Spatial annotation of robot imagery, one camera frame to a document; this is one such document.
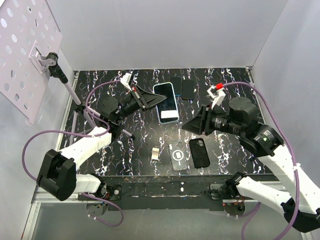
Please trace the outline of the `dark phone blue edge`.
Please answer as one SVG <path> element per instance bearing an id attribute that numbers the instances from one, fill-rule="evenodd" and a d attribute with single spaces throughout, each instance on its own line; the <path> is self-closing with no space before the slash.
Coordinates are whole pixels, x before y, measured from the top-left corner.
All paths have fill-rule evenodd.
<path id="1" fill-rule="evenodd" d="M 173 90 L 176 96 L 182 95 L 182 78 L 180 76 L 173 76 L 170 78 Z"/>

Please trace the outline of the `clear phone case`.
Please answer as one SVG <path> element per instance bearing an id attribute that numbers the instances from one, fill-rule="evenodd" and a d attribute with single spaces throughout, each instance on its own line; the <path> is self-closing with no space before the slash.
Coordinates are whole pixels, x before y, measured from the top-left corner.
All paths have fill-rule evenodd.
<path id="1" fill-rule="evenodd" d="M 181 141 L 169 143 L 169 155 L 174 171 L 187 169 L 186 151 Z"/>

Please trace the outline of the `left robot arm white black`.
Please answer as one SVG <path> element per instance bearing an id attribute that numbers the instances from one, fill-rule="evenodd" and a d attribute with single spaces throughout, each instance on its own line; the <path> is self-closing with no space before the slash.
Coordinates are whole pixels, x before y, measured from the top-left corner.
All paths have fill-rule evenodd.
<path id="1" fill-rule="evenodd" d="M 95 200 L 108 199 L 111 195 L 108 184 L 94 173 L 78 174 L 80 166 L 102 148 L 110 145 L 124 132 L 120 124 L 137 110 L 151 110 L 166 100 L 166 96 L 147 92 L 133 86 L 123 102 L 108 96 L 102 102 L 102 120 L 90 132 L 72 145 L 59 151 L 49 150 L 36 179 L 38 187 L 60 201 L 72 194 L 90 194 Z"/>

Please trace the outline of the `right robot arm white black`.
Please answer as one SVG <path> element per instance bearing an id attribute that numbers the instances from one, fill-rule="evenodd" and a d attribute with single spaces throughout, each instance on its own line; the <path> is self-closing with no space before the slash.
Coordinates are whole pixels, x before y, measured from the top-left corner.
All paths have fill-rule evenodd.
<path id="1" fill-rule="evenodd" d="M 298 165 L 282 137 L 271 126 L 258 121 L 259 109 L 246 97 L 229 101 L 229 111 L 203 105 L 198 115 L 182 126 L 196 135 L 214 131 L 239 137 L 240 145 L 265 164 L 285 187 L 276 190 L 237 172 L 223 186 L 210 190 L 216 198 L 249 197 L 276 210 L 293 228 L 308 233 L 320 227 L 320 189 Z"/>

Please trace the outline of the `small white plastic clip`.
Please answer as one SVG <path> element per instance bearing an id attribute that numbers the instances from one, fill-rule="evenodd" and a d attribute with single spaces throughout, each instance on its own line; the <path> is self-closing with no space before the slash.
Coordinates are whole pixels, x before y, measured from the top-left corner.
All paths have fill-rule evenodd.
<path id="1" fill-rule="evenodd" d="M 159 160 L 160 149 L 157 147 L 153 147 L 151 151 L 151 159 L 154 161 Z"/>

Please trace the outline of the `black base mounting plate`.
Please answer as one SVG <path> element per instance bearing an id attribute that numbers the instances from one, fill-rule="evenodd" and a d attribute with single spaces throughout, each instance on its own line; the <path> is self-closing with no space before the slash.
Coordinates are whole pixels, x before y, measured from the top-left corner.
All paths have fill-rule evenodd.
<path id="1" fill-rule="evenodd" d="M 109 186 L 120 186 L 113 202 L 122 210 L 209 209 L 222 211 L 223 201 L 213 200 L 205 191 L 223 185 L 230 175 L 185 176 L 103 176 Z"/>

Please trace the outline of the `tripod stand lilac black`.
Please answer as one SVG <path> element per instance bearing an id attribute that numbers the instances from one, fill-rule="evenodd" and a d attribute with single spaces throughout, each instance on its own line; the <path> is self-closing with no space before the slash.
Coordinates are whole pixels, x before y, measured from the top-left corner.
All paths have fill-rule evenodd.
<path id="1" fill-rule="evenodd" d="M 91 125 L 92 128 L 96 127 L 96 124 L 92 118 L 96 118 L 98 120 L 98 123 L 101 124 L 102 127 L 106 127 L 105 132 L 103 132 L 101 134 L 99 133 L 98 134 L 99 136 L 108 133 L 109 130 L 115 130 L 115 131 L 119 131 L 120 133 L 126 134 L 127 136 L 129 136 L 131 139 L 134 140 L 135 136 L 133 134 L 122 129 L 116 123 L 110 123 L 110 122 L 104 121 L 103 119 L 100 119 L 98 116 L 96 116 L 94 114 L 94 112 L 91 112 L 89 110 L 89 107 L 85 102 L 80 101 L 76 92 L 73 90 L 72 86 L 69 84 L 69 80 L 68 80 L 67 76 L 65 75 L 65 73 L 63 72 L 61 67 L 59 66 L 58 59 L 59 59 L 58 54 L 55 52 L 50 52 L 45 57 L 45 60 L 48 60 L 48 62 L 49 62 L 48 63 L 48 71 L 50 72 L 50 76 L 54 77 L 54 78 L 58 78 L 64 84 L 64 86 L 68 90 L 70 96 L 72 97 L 73 101 L 77 105 L 76 111 L 74 112 L 74 117 L 73 117 L 74 122 L 72 123 L 71 132 L 60 131 L 60 133 L 62 133 L 62 134 L 70 135 L 70 144 L 72 143 L 74 136 L 77 136 L 77 137 L 86 137 L 87 136 L 84 133 L 75 133 L 75 126 L 76 126 L 77 116 L 78 116 L 77 112 L 82 113 L 82 115 L 88 121 L 88 123 Z"/>

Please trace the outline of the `perforated lilac metal plate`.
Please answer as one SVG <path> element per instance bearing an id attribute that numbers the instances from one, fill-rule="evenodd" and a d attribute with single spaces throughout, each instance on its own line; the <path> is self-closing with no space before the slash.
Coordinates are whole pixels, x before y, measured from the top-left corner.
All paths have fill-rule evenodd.
<path id="1" fill-rule="evenodd" d="M 0 5 L 0 92 L 34 124 L 48 86 L 50 52 L 63 36 L 45 0 Z"/>

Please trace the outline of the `aluminium frame rail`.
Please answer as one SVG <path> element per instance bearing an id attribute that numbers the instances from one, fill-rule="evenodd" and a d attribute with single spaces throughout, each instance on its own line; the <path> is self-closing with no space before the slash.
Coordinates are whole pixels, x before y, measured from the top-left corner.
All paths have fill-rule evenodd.
<path id="1" fill-rule="evenodd" d="M 22 240 L 44 237 L 46 233 L 61 236 L 59 227 L 63 227 L 63 217 L 84 210 L 88 200 L 80 200 L 79 194 L 72 194 L 67 200 L 60 201 L 51 194 L 37 189 L 31 200 L 31 207 L 22 232 Z"/>

